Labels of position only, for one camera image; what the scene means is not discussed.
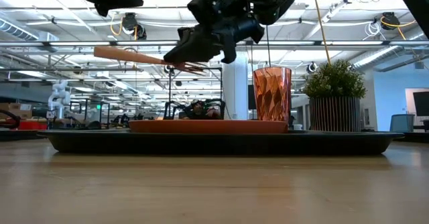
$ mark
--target computer monitor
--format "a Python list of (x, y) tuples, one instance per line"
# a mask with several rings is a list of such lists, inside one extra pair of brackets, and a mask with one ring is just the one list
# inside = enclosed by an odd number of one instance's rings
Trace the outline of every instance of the computer monitor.
[(417, 116), (429, 116), (429, 91), (413, 93)]

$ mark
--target white pillar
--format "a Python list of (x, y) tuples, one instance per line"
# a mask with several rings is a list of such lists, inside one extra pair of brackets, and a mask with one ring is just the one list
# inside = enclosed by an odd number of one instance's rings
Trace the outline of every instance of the white pillar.
[(225, 119), (247, 120), (247, 53), (237, 52), (234, 62), (223, 64), (222, 72)]

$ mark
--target white humanoid robot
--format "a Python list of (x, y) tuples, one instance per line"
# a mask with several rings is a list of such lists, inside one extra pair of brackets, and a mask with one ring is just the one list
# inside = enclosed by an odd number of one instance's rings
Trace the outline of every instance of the white humanoid robot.
[(64, 106), (70, 104), (70, 92), (66, 91), (67, 84), (67, 80), (57, 80), (52, 85), (52, 94), (48, 100), (49, 111), (46, 114), (47, 119), (64, 118)]

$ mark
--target wooden table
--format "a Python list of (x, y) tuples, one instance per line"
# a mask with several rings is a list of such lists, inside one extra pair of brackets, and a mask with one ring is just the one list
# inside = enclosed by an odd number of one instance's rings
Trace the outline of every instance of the wooden table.
[(0, 143), (7, 223), (429, 223), (429, 145), (376, 157), (73, 156)]

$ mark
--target person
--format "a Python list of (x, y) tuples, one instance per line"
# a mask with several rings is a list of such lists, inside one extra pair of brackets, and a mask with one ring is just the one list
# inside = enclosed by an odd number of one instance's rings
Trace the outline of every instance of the person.
[(192, 110), (187, 112), (187, 116), (183, 119), (219, 119), (221, 116), (219, 110), (215, 108), (204, 109), (202, 101), (194, 101), (191, 103)]

